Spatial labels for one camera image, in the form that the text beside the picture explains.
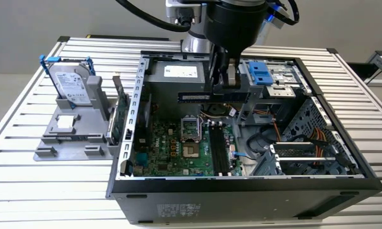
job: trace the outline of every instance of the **blue clip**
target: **blue clip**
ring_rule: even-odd
[[[46,62],[56,63],[60,62],[61,58],[59,56],[50,56],[46,58]]]
[[[49,79],[50,79],[50,81],[52,81],[52,83],[53,83],[53,86],[55,86],[55,89],[56,89],[59,98],[61,98],[61,93],[60,93],[59,90],[57,90],[57,87],[56,87],[56,85],[55,85],[52,76],[50,76],[50,74],[49,74],[49,70],[48,70],[48,67],[46,67],[46,61],[45,61],[45,55],[44,55],[44,54],[40,56],[40,65],[42,66],[42,69],[44,69],[44,71],[45,71],[46,75],[49,76]]]
[[[236,152],[236,151],[232,151],[232,155],[236,155],[236,156],[247,156],[247,154],[239,153],[239,152]]]
[[[248,72],[254,77],[255,85],[272,85],[272,76],[268,73],[266,63],[248,62]]]
[[[45,55],[44,54],[40,56],[40,65],[42,66],[42,69],[44,69],[46,75],[49,75],[49,70],[48,70],[48,67],[46,67]]]
[[[93,68],[93,61],[92,61],[91,57],[87,57],[87,62],[89,64],[91,75],[96,75],[95,68]]]

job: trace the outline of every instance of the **white wall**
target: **white wall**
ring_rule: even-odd
[[[131,0],[164,19],[164,0]],[[274,29],[266,45],[333,47],[349,61],[382,50],[382,0],[296,0],[300,22]],[[0,73],[32,73],[59,36],[87,34],[168,37],[115,0],[0,0]]]

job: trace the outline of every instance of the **cable connector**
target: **cable connector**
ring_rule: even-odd
[[[177,23],[183,26],[191,25],[194,19],[194,10],[191,8],[181,8],[177,10]]]

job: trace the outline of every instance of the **aluminum extrusion table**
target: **aluminum extrusion table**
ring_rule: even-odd
[[[49,56],[91,56],[103,90],[116,96],[112,73],[123,73],[132,92],[140,50],[179,51],[179,42],[69,38]],[[327,49],[252,46],[246,55],[299,57],[325,93],[338,118],[382,180],[382,103],[337,53]],[[33,150],[49,123],[56,90],[40,68],[0,122],[0,228],[136,228],[113,200],[105,200],[112,161],[36,162]],[[180,228],[382,228],[382,193],[321,221],[173,224]]]

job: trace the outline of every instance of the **power supply label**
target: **power supply label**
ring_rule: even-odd
[[[196,217],[202,204],[157,204],[159,217]]]
[[[91,104],[81,76],[76,73],[64,72],[56,72],[55,75],[67,99],[76,105]]]
[[[173,66],[164,67],[164,77],[198,78],[196,66]]]

